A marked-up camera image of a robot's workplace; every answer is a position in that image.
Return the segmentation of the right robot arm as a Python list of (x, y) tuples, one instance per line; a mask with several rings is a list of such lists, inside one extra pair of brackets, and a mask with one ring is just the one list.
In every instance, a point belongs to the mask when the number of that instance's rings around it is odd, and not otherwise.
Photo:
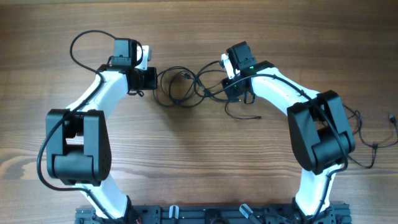
[(228, 99), (251, 94), (287, 116), (292, 151), (302, 167), (293, 221), (315, 223), (325, 218), (335, 175), (347, 169), (348, 155), (355, 149), (341, 98), (332, 90), (320, 93), (295, 83), (267, 60), (258, 62), (246, 42), (228, 48), (221, 66), (227, 73), (222, 86)]

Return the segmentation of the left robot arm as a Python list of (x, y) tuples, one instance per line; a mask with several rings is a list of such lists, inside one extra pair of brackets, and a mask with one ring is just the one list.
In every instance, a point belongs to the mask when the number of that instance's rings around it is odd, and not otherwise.
[(127, 95), (142, 96), (157, 88), (157, 74), (148, 66), (150, 47), (133, 39), (116, 38), (114, 53), (95, 70), (95, 80), (74, 103), (52, 109), (46, 117), (46, 138), (39, 150), (37, 173), (42, 159), (47, 172), (60, 180), (62, 191), (79, 191), (92, 205), (92, 221), (141, 223), (130, 198), (121, 192), (110, 174), (111, 147), (106, 120)]

